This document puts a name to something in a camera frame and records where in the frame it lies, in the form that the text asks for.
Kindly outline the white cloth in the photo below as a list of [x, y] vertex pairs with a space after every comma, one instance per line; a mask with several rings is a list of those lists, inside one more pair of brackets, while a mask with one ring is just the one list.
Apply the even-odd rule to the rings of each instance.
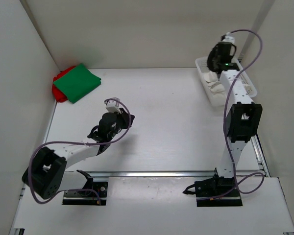
[[221, 82], [218, 80], [215, 72], [209, 71], [203, 73], [204, 85], [208, 88], [212, 95], [222, 94], [226, 95], [227, 92]]

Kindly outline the green t shirt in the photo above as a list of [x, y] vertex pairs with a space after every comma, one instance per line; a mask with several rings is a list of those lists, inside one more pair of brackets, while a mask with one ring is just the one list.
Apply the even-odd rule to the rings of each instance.
[[101, 79], [93, 75], [83, 64], [75, 66], [54, 84], [71, 103], [76, 103], [101, 84]]

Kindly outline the red t shirt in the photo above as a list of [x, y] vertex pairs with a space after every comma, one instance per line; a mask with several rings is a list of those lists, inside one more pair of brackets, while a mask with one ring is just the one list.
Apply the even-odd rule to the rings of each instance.
[[[75, 68], [75, 66], [71, 66], [71, 67], [61, 71], [57, 76], [55, 76], [53, 78], [53, 82], [57, 81], [58, 79], [63, 77], [65, 74], [67, 74], [69, 71], [71, 71], [74, 68]], [[67, 97], [54, 84], [52, 85], [51, 91], [52, 91], [52, 94], [57, 102], [62, 103], [62, 102], [65, 102], [66, 100], [68, 100]]]

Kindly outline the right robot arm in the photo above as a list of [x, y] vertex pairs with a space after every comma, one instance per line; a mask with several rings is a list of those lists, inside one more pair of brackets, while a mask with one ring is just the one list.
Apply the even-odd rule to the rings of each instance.
[[216, 173], [220, 178], [232, 179], [243, 149], [255, 136], [262, 106], [254, 103], [239, 80], [240, 68], [232, 59], [236, 46], [230, 40], [218, 42], [208, 56], [207, 66], [215, 72], [227, 93], [223, 113], [225, 150]]

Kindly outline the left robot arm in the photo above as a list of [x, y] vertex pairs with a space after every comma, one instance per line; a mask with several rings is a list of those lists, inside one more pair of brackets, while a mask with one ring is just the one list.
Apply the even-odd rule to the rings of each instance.
[[80, 142], [60, 141], [61, 149], [49, 149], [49, 142], [40, 145], [32, 154], [22, 182], [29, 186], [34, 200], [46, 204], [62, 191], [77, 191], [82, 196], [93, 190], [91, 176], [77, 170], [67, 173], [66, 169], [87, 158], [98, 156], [115, 143], [114, 137], [121, 131], [127, 133], [134, 115], [127, 108], [110, 108], [102, 115], [86, 139]]

